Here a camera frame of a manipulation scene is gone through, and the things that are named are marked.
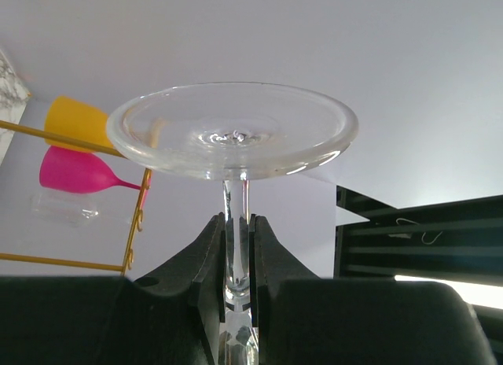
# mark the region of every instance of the pink glass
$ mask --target pink glass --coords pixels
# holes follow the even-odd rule
[[[140,186],[119,179],[110,167],[92,153],[51,146],[40,166],[40,185],[72,194],[91,194],[111,186]]]

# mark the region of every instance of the gold wire rack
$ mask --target gold wire rack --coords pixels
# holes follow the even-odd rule
[[[78,139],[65,137],[63,135],[57,135],[55,133],[50,133],[48,131],[40,131],[39,129],[34,129],[33,127],[25,127],[23,125],[10,123],[9,121],[0,120],[0,128],[6,129],[8,131],[17,131],[19,133],[32,135],[34,137],[40,137],[44,139],[61,142],[66,145],[78,146],[84,149],[94,151],[96,153],[104,153],[108,155],[113,155],[114,157],[124,158],[124,156],[117,150],[108,148],[106,146],[99,146],[94,143],[80,141]],[[141,224],[143,222],[142,202],[145,199],[146,191],[150,188],[151,176],[152,176],[152,170],[146,168],[145,172],[143,173],[143,180],[141,181],[141,188],[138,193],[136,206],[134,207],[133,219],[131,222],[129,234],[127,236],[126,249],[124,251],[124,258],[122,265],[99,264],[99,263],[90,263],[76,260],[52,259],[49,257],[15,255],[10,253],[0,253],[0,260],[23,261],[27,263],[52,264],[65,267],[78,267],[87,269],[101,269],[103,271],[117,271],[120,272],[121,275],[125,275],[126,270],[131,269],[131,266],[134,261],[134,251],[133,251],[134,236],[136,235],[137,231],[142,230],[141,227]]]

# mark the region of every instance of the clear glass cup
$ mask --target clear glass cup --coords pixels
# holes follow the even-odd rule
[[[157,171],[223,181],[226,305],[237,314],[250,304],[249,180],[328,163],[357,132],[356,115],[336,99],[246,82],[172,87],[129,101],[107,122],[108,138],[130,160]]]
[[[30,196],[33,216],[69,227],[85,227],[102,219],[131,225],[130,217],[118,217],[103,209],[90,194],[70,194],[61,190],[39,188]]]

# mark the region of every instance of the yellow glass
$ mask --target yellow glass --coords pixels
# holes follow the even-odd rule
[[[44,130],[113,149],[113,145],[108,140],[105,131],[107,119],[108,115],[98,108],[66,96],[60,96],[49,108]],[[49,139],[46,139],[46,142],[49,145],[65,149],[92,153],[88,149]]]

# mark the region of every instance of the clear glass stem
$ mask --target clear glass stem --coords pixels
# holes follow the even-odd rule
[[[248,181],[223,182],[226,206],[226,302],[235,312],[250,304]]]
[[[252,327],[250,311],[226,309],[226,323],[220,330],[218,365],[259,365],[259,337]]]

